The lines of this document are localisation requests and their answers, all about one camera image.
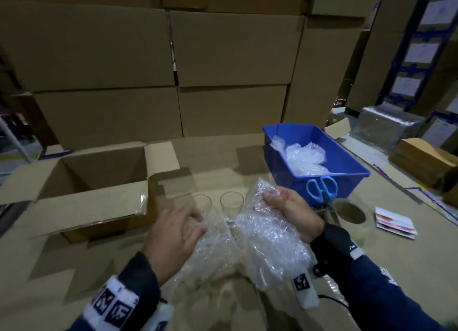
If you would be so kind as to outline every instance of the tape roll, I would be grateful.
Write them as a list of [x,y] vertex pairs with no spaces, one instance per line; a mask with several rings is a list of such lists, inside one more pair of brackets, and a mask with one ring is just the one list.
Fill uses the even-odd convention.
[[334,225],[338,225],[348,231],[350,237],[360,247],[372,231],[370,214],[346,199],[336,199],[332,202],[332,211],[326,210],[325,220]]

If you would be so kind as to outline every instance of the left hand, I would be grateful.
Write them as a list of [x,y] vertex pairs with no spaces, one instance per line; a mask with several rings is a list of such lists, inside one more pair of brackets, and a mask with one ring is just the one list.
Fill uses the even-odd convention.
[[162,286],[183,267],[194,252],[199,239],[207,229],[195,228],[183,239],[183,226],[192,217],[198,222],[203,220],[201,213],[192,207],[165,209],[152,226],[141,250]]

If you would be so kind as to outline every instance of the navy sleeve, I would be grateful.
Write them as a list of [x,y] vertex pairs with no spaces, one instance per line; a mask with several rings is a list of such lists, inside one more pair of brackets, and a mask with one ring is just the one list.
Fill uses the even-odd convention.
[[[154,314],[161,297],[156,275],[143,253],[135,254],[118,276],[118,281],[138,296],[138,302],[123,322],[121,330],[139,331]],[[94,331],[85,315],[86,312],[78,317],[68,331]]]
[[343,270],[331,270],[329,275],[345,296],[350,313],[362,331],[444,330],[400,287],[390,283],[366,255]]

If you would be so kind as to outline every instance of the plastic wrap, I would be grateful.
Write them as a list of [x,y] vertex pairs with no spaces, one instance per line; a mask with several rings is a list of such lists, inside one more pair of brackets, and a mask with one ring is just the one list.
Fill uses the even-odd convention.
[[189,219],[185,224],[185,237],[194,227],[204,226],[208,230],[199,240],[194,253],[181,270],[162,288],[163,295],[170,299],[179,284],[197,290],[207,281],[216,279],[219,273],[241,260],[241,251],[230,234],[222,215],[211,208],[203,213],[204,221],[197,223]]
[[275,136],[270,145],[273,149],[283,153],[289,167],[297,176],[329,174],[328,169],[321,166],[326,161],[326,152],[315,143],[310,142],[304,147],[295,143],[286,147],[283,138]]
[[389,153],[404,138],[415,137],[425,118],[390,104],[364,107],[350,135]]
[[243,234],[247,273],[261,290],[300,275],[311,263],[310,247],[300,240],[296,228],[280,211],[266,204],[263,192],[280,196],[260,178],[235,220]]

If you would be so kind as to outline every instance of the scissors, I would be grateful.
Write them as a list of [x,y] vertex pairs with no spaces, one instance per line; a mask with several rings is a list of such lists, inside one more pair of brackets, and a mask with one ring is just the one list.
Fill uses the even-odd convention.
[[[333,186],[334,186],[333,189],[335,189],[334,192],[331,193],[329,191],[328,186],[325,183],[325,180],[329,180],[331,182],[331,184],[333,184]],[[313,193],[310,190],[310,185],[311,184],[313,184],[315,186],[315,189],[317,190],[317,194]],[[313,199],[315,199],[315,201],[317,201],[319,203],[329,204],[337,197],[337,190],[338,190],[337,182],[335,181],[334,178],[332,178],[330,176],[320,177],[320,178],[318,178],[318,181],[315,178],[310,179],[306,184],[306,189],[307,189],[307,193]]]

